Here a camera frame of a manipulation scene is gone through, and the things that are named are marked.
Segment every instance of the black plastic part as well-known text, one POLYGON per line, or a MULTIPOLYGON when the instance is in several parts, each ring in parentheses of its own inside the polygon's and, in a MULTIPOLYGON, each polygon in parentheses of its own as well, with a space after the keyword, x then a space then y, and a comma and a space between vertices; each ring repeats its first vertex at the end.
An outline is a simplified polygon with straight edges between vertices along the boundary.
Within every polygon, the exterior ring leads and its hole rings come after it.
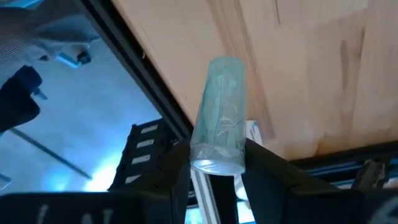
POLYGON ((382 189, 388 181, 387 167, 390 159, 366 161, 359 170, 351 188, 353 189, 382 189))
POLYGON ((14 194, 0 197, 1 223, 184 223, 189 142, 178 143, 156 167, 109 193, 14 194))
POLYGON ((177 138, 163 119, 142 125, 133 125, 121 161, 109 190, 124 187, 128 177, 142 175, 158 163, 177 138), (145 162, 132 163, 135 158, 149 156, 145 162))
POLYGON ((385 223, 397 217, 396 190, 337 189, 250 140, 245 160, 242 180, 257 224, 385 223), (383 206, 391 202, 386 212, 383 206))
POLYGON ((77 61, 81 62, 82 65, 85 65, 91 62, 91 57, 87 51, 83 51, 82 53, 77 55, 77 61))
POLYGON ((234 177, 210 175, 210 183, 221 223, 239 223, 234 177))
POLYGON ((42 83, 40 75, 23 66, 0 89, 0 133, 33 120, 40 108, 30 94, 42 83))
MULTIPOLYGON (((334 185, 352 184, 365 161, 398 157, 398 141, 373 144, 324 156, 291 161, 292 165, 334 185)), ((392 160, 390 167, 398 162, 392 160)), ((398 177, 398 170, 387 170, 389 178, 398 177)))

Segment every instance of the floor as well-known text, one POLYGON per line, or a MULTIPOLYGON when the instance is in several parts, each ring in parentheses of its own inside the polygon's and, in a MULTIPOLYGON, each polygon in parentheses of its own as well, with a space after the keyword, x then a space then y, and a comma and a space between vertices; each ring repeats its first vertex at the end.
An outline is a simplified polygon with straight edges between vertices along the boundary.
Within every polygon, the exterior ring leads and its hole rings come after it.
POLYGON ((0 138, 0 174, 13 192, 106 190, 113 180, 132 124, 160 114, 102 41, 89 48, 92 62, 71 68, 51 60, 34 68, 48 100, 33 121, 19 131, 74 164, 80 175, 8 131, 0 138))

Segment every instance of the clear plastic cup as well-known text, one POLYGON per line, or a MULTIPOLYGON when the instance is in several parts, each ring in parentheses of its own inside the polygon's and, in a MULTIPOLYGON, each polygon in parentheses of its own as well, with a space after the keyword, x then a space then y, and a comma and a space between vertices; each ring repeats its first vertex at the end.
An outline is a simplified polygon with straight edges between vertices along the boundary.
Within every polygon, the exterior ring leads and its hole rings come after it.
POLYGON ((191 166, 214 175, 244 172, 245 66, 236 57, 211 61, 193 130, 191 166))

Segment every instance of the wood grain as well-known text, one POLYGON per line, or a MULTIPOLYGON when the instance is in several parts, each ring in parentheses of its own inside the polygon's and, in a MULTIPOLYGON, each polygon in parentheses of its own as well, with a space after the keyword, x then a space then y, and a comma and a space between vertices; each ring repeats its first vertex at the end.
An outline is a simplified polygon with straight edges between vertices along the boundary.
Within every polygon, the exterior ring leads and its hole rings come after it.
POLYGON ((113 2, 192 121, 208 62, 234 55, 278 155, 398 139, 396 0, 113 2))
POLYGON ((256 118, 263 138, 272 139, 274 130, 241 4, 239 0, 208 0, 207 3, 220 32, 226 54, 240 58, 246 66, 248 118, 256 118))

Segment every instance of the black metal frame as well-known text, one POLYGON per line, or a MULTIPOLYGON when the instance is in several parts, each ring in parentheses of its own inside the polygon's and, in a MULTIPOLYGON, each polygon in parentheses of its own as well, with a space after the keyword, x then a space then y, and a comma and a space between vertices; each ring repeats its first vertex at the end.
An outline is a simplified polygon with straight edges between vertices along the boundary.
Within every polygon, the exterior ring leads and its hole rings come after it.
MULTIPOLYGON (((157 70, 109 0, 75 0, 100 33, 108 47, 140 86, 179 139, 189 138, 193 126, 167 88, 157 70)), ((352 151, 292 161, 291 164, 327 182, 352 183, 364 161, 378 157, 398 157, 398 141, 366 146, 352 151)), ((218 215, 222 223, 237 223, 237 198, 232 177, 210 177, 218 215)), ((194 206, 195 199, 190 199, 194 206)))
MULTIPOLYGON (((160 133, 168 135, 170 131, 165 128, 160 133)), ((3 196, 0 217, 5 223, 183 223, 190 179, 190 140, 169 147, 160 145, 152 149, 167 152, 134 182, 123 182, 102 193, 3 196)), ((250 139, 246 140, 245 151, 242 180, 257 223, 396 223, 398 192, 381 189, 388 159, 367 161, 355 180, 356 188, 341 190, 302 172, 250 139)), ((224 203, 236 211, 233 200, 224 203)), ((237 219, 223 217, 222 222, 237 219)))

